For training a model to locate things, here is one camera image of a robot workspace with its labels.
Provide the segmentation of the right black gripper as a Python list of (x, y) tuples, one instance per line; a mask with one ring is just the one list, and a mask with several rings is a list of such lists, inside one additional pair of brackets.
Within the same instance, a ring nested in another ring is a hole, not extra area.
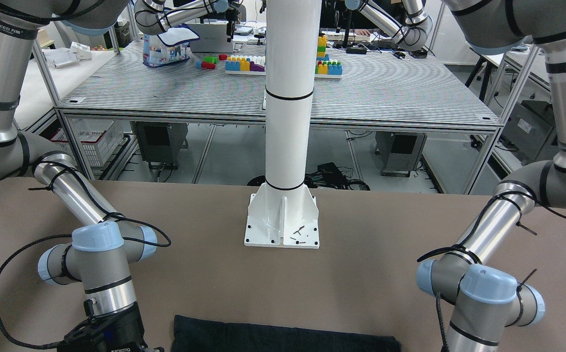
[(102, 317), (88, 318), (75, 326), (62, 341), (64, 352), (163, 352), (144, 341), (139, 305)]

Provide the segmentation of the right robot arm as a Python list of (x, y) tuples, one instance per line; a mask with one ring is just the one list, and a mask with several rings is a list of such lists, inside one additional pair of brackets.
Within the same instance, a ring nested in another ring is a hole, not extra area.
[(69, 22), (84, 29), (107, 30), (127, 4), (126, 0), (0, 0), (0, 181), (32, 176), (81, 221), (71, 243), (42, 254), (38, 273), (51, 285), (82, 283), (87, 317), (62, 341), (30, 345), (12, 338), (0, 316), (2, 334), (15, 345), (59, 352), (152, 350), (144, 341), (129, 264), (155, 252), (160, 230), (125, 218), (77, 169), (72, 156), (14, 124), (39, 29), (50, 22)]

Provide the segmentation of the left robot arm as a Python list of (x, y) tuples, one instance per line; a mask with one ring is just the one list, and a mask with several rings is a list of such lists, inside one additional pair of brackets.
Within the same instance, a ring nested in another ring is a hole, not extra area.
[(526, 36), (545, 57), (559, 151), (511, 173), (457, 243), (418, 259), (420, 290), (453, 305), (440, 325), (444, 352), (495, 352), (506, 326), (534, 324), (542, 296), (526, 283), (486, 266), (503, 238), (539, 205), (566, 209), (566, 0), (448, 0), (466, 40), (480, 53), (502, 53)]

